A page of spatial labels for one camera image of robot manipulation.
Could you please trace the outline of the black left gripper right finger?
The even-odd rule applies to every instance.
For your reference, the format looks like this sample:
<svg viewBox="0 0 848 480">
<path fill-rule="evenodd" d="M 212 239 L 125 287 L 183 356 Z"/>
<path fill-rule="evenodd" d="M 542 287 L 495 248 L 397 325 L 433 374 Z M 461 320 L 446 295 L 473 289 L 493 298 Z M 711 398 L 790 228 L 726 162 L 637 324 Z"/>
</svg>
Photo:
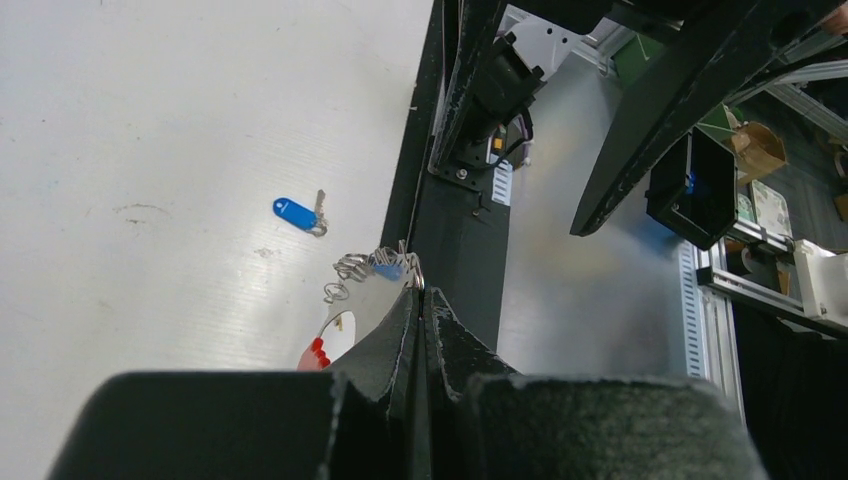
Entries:
<svg viewBox="0 0 848 480">
<path fill-rule="evenodd" d="M 763 479 L 730 402 L 686 377 L 524 375 L 423 295 L 438 479 Z"/>
</svg>

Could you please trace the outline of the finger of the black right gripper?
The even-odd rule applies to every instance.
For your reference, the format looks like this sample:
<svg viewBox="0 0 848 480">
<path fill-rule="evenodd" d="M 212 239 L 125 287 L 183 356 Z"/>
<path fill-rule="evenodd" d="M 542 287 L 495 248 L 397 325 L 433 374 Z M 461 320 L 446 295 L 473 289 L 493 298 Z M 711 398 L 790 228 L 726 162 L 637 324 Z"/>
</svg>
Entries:
<svg viewBox="0 0 848 480">
<path fill-rule="evenodd" d="M 626 89 L 571 234 L 595 233 L 684 133 L 841 5 L 720 1 L 684 26 Z"/>
<path fill-rule="evenodd" d="M 436 174 L 459 145 L 475 89 L 507 3 L 436 1 L 437 87 L 427 170 Z"/>
</svg>

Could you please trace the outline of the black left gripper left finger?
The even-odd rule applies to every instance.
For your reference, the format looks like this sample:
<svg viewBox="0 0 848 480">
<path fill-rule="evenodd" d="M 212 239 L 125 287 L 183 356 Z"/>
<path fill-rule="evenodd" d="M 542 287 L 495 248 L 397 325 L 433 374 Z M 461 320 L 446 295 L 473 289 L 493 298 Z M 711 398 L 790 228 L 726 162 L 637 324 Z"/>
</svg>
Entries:
<svg viewBox="0 0 848 480">
<path fill-rule="evenodd" d="M 130 372 L 90 397 L 53 479 L 398 479 L 392 411 L 421 295 L 319 372 Z"/>
</svg>

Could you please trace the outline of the keyring bunch with tags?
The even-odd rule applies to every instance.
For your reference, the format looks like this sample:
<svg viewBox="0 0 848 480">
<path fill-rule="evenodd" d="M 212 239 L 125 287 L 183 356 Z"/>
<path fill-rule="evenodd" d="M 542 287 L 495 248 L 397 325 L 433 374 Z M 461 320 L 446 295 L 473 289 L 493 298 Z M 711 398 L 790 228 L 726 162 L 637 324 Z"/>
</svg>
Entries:
<svg viewBox="0 0 848 480">
<path fill-rule="evenodd" d="M 348 253 L 333 264 L 336 278 L 323 288 L 327 316 L 301 354 L 298 371 L 319 371 L 370 334 L 406 290 L 425 287 L 418 256 L 401 240 L 371 253 Z"/>
</svg>

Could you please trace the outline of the blue tag key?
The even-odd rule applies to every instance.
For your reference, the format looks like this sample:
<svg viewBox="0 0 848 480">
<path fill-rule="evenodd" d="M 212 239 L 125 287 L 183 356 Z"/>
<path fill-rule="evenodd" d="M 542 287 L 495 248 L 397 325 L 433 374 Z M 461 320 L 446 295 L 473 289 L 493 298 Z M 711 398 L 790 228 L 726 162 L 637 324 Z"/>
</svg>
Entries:
<svg viewBox="0 0 848 480">
<path fill-rule="evenodd" d="M 281 220 L 316 238 L 323 237 L 328 231 L 328 222 L 324 215 L 324 190 L 317 191 L 315 205 L 307 208 L 289 198 L 281 197 L 272 203 L 273 213 Z"/>
</svg>

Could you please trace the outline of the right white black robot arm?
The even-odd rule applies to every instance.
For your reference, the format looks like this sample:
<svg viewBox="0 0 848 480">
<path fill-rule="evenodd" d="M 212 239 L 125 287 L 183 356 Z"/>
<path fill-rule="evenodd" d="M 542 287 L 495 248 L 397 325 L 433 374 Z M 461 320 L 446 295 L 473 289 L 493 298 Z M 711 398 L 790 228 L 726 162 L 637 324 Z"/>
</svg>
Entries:
<svg viewBox="0 0 848 480">
<path fill-rule="evenodd" d="M 836 1 L 521 1 L 506 34 L 503 1 L 462 1 L 450 18 L 455 57 L 436 123 L 433 170 L 522 113 L 564 57 L 610 19 L 662 44 L 630 86 L 578 204 L 571 231 L 595 233 L 661 156 L 790 45 L 835 14 Z"/>
</svg>

